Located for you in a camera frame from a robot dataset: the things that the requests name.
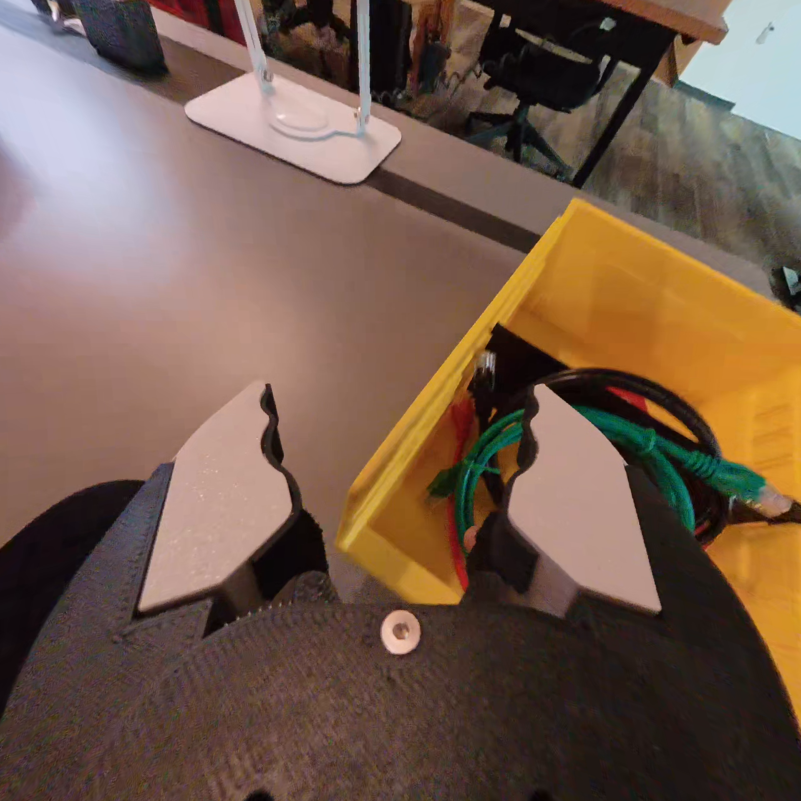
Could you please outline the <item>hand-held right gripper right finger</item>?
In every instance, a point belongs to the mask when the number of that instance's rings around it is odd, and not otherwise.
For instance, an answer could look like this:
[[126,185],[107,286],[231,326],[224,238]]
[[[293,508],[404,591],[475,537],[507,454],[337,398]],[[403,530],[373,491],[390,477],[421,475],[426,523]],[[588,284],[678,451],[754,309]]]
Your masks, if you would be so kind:
[[655,617],[662,604],[627,464],[543,384],[528,390],[517,469],[476,528],[468,575],[500,579],[503,602],[567,617],[584,598]]

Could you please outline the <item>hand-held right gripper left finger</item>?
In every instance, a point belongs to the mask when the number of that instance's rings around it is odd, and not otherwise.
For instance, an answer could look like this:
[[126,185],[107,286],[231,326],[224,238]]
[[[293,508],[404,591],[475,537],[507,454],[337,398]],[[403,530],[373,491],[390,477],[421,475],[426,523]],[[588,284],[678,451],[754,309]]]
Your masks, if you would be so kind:
[[327,576],[325,538],[285,468],[272,386],[254,382],[180,448],[148,557],[137,611],[197,600],[244,617],[295,576]]

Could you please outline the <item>yellow plastic bin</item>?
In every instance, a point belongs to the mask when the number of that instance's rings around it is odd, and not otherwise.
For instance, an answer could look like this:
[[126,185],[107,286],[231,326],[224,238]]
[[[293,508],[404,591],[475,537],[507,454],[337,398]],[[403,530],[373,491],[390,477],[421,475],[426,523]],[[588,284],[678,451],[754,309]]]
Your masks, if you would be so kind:
[[[569,369],[497,400],[498,324]],[[662,604],[639,620],[696,589],[711,646],[710,568],[799,716],[799,344],[797,315],[576,199],[357,476],[335,544],[408,602],[457,604],[465,532],[500,508],[543,384],[628,466]]]

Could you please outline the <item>grey desk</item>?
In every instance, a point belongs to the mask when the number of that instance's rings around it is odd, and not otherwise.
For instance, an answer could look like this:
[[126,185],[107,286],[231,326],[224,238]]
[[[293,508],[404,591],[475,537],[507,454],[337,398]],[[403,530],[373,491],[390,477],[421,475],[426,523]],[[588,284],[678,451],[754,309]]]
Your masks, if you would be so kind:
[[576,191],[382,111],[357,186],[2,26],[2,542],[252,381],[331,542],[351,482]]

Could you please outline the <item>dark bin divider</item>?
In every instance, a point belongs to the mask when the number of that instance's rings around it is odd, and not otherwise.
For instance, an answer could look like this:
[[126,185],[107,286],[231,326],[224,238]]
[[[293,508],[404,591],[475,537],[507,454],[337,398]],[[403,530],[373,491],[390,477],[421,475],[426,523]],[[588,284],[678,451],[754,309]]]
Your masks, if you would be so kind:
[[486,350],[496,356],[494,394],[497,400],[510,399],[540,379],[569,369],[500,324],[493,327]]

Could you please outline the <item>white board stand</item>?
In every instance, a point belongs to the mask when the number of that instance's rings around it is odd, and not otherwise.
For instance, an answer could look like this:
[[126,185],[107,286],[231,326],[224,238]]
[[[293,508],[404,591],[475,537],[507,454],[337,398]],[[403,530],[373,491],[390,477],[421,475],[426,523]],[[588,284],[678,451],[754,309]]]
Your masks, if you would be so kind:
[[235,7],[253,71],[194,98],[186,116],[335,184],[365,181],[401,141],[401,132],[371,110],[370,2],[356,3],[357,108],[276,75],[251,4],[236,1]]

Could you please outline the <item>black office chair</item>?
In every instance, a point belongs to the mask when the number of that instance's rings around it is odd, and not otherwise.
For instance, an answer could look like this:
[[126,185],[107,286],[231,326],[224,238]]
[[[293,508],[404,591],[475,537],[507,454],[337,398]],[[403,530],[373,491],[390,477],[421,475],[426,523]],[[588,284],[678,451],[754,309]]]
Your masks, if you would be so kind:
[[537,106],[570,114],[586,105],[604,88],[617,66],[610,54],[610,40],[617,22],[611,17],[590,16],[561,38],[537,35],[526,38],[514,21],[502,23],[495,11],[478,57],[486,75],[485,90],[501,88],[512,93],[517,106],[512,113],[470,112],[466,118],[466,140],[482,146],[504,137],[505,151],[521,164],[523,149],[531,146],[545,157],[552,175],[570,178],[571,168],[529,121]]

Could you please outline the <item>grey power box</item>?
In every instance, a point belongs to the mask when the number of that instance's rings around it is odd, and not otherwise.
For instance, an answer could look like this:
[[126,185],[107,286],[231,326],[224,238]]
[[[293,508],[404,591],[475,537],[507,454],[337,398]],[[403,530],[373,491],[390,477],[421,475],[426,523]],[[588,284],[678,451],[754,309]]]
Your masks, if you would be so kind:
[[101,57],[139,74],[167,72],[151,7],[146,1],[75,1],[86,38]]

